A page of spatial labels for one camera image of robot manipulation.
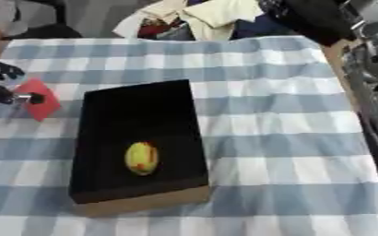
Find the black box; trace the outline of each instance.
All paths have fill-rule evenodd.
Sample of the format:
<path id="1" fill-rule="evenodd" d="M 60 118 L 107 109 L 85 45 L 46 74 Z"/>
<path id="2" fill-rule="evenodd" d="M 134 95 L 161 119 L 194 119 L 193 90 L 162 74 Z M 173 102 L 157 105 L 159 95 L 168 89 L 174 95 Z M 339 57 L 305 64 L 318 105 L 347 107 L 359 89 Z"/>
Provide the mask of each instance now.
<path id="1" fill-rule="evenodd" d="M 148 176 L 125 166 L 126 150 L 139 141 L 159 152 Z M 189 81 L 87 92 L 69 194 L 90 216 L 206 201 L 207 165 Z"/>

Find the white cloth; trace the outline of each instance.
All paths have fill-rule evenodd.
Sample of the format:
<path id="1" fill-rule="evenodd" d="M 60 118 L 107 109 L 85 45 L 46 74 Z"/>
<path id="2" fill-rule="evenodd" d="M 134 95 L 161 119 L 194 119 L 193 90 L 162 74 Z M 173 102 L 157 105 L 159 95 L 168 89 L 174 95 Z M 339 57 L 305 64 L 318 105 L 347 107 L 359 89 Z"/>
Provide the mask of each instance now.
<path id="1" fill-rule="evenodd" d="M 140 26 L 146 16 L 146 14 L 140 11 L 135 12 L 122 20 L 116 28 L 114 28 L 113 33 L 127 39 L 137 38 Z"/>
<path id="2" fill-rule="evenodd" d="M 171 24 L 178 17 L 177 12 L 184 9 L 186 5 L 187 0 L 163 0 L 146 6 L 140 11 L 152 18 L 159 18 L 166 24 Z"/>
<path id="3" fill-rule="evenodd" d="M 201 19 L 211 28 L 234 23 L 237 19 L 254 22 L 257 16 L 263 14 L 256 0 L 210 0 L 189 6 L 183 12 Z"/>
<path id="4" fill-rule="evenodd" d="M 201 19 L 189 16 L 184 12 L 179 13 L 179 18 L 189 24 L 192 34 L 197 41 L 226 41 L 235 30 L 235 24 L 211 28 Z"/>
<path id="5" fill-rule="evenodd" d="M 135 38 L 143 18 L 159 18 L 171 24 L 177 17 L 186 21 L 198 41 L 226 41 L 235 29 L 235 21 L 254 22 L 262 15 L 256 0 L 209 0 L 186 7 L 187 0 L 162 0 L 146 6 L 123 20 L 114 33 Z"/>

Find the checkered tablecloth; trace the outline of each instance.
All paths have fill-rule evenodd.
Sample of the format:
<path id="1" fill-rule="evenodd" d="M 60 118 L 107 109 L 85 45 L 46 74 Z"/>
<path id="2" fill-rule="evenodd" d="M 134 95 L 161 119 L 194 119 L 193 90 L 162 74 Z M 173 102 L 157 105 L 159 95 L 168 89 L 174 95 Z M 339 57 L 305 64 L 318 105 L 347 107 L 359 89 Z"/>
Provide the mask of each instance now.
<path id="1" fill-rule="evenodd" d="M 38 123 L 0 105 L 0 236 L 378 236 L 378 174 L 317 44 L 13 41 L 2 60 L 62 109 Z M 85 91 L 190 79 L 208 203 L 109 218 L 72 211 L 67 185 Z"/>

